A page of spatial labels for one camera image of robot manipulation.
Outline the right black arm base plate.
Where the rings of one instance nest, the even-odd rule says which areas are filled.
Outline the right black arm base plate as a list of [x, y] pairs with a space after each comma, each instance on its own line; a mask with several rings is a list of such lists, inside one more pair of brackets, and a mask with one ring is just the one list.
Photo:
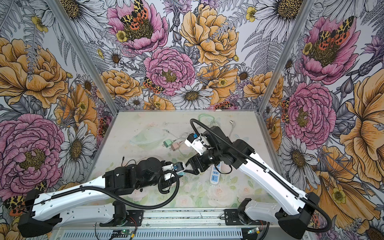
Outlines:
[[266, 225], [265, 221], [255, 221], [248, 218], [237, 209], [224, 209], [224, 221], [226, 226], [261, 226]]

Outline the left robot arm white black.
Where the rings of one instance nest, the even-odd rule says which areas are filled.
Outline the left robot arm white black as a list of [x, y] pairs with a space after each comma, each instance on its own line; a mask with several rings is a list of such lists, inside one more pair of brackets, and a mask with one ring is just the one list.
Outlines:
[[[122, 226], [130, 216], [126, 207], [148, 211], [168, 205], [179, 191], [178, 173], [183, 171], [182, 162], [173, 164], [148, 158], [62, 191], [43, 193], [32, 190], [26, 196], [25, 212], [19, 219], [18, 229], [24, 238], [33, 238], [51, 232], [54, 227], [74, 223]], [[172, 184], [176, 185], [174, 193], [157, 205], [139, 205], [123, 198], [149, 186], [157, 186], [162, 194], [167, 194]]]

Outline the pink charger adapter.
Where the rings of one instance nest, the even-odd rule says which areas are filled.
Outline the pink charger adapter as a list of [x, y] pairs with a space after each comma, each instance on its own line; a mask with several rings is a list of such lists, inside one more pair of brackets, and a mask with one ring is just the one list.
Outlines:
[[173, 151], [177, 151], [181, 147], [182, 144], [183, 144], [182, 142], [179, 142], [179, 143], [174, 142], [174, 143], [171, 144], [171, 149]]

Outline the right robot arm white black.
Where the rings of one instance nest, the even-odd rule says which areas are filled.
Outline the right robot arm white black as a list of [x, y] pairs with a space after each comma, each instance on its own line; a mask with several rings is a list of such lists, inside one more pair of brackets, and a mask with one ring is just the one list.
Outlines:
[[272, 169], [247, 142], [232, 142], [220, 127], [208, 127], [197, 119], [190, 120], [193, 133], [185, 144], [196, 151], [186, 165], [187, 172], [199, 175], [220, 163], [239, 170], [252, 178], [278, 203], [279, 208], [264, 207], [255, 200], [243, 200], [238, 208], [239, 218], [247, 221], [275, 223], [291, 237], [300, 240], [305, 232], [326, 233], [332, 219], [322, 210], [317, 194], [305, 193]]

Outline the green charger adapter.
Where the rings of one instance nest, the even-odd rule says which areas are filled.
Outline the green charger adapter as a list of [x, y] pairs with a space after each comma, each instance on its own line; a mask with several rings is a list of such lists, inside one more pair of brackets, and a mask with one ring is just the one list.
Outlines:
[[170, 147], [172, 144], [173, 144], [174, 141], [170, 140], [170, 139], [167, 139], [163, 142], [163, 145], [168, 148]]

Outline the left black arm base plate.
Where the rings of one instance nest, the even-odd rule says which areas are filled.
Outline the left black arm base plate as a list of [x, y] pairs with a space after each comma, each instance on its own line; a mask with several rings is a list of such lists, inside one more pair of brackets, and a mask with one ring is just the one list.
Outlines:
[[143, 210], [126, 210], [123, 214], [118, 214], [117, 217], [105, 224], [100, 223], [100, 227], [140, 227], [144, 218]]

